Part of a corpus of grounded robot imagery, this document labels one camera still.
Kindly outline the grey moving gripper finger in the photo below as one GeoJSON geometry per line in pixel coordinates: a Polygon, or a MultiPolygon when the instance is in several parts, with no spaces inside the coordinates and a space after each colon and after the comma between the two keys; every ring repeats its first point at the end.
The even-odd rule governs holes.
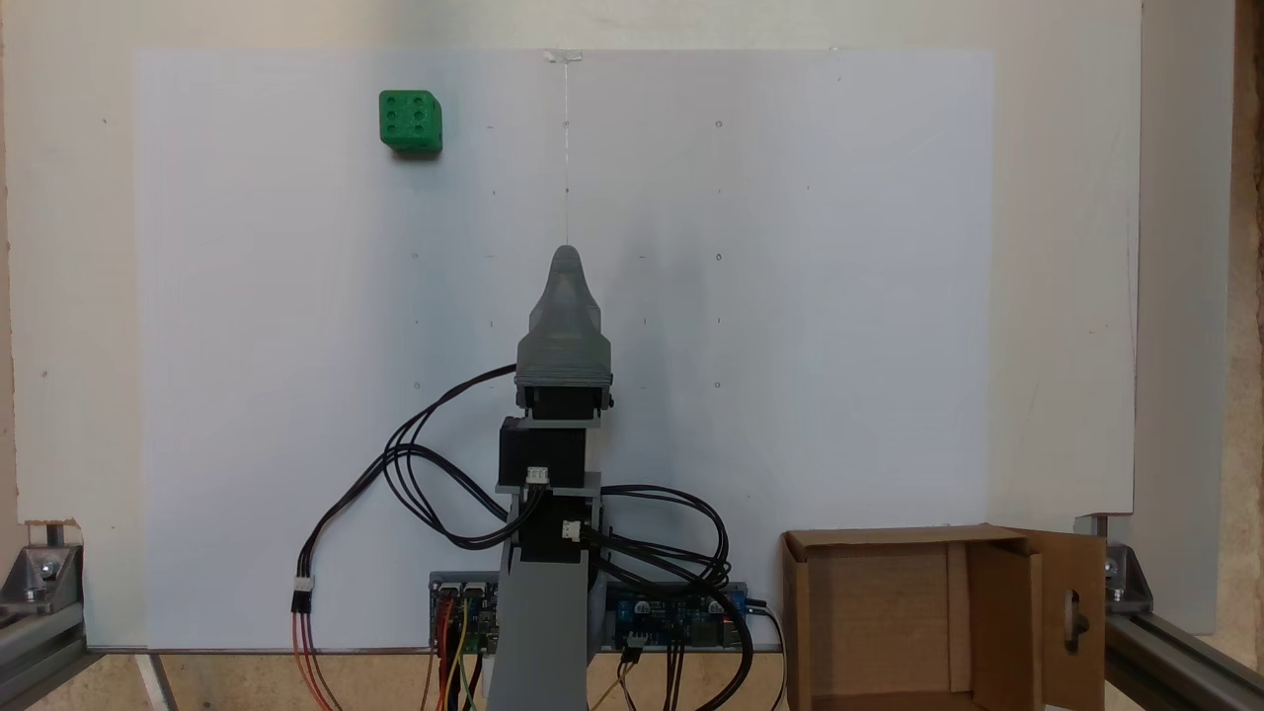
{"type": "Polygon", "coordinates": [[[586,283],[581,256],[560,245],[552,256],[544,292],[531,311],[532,337],[600,337],[600,307],[586,283]]]}

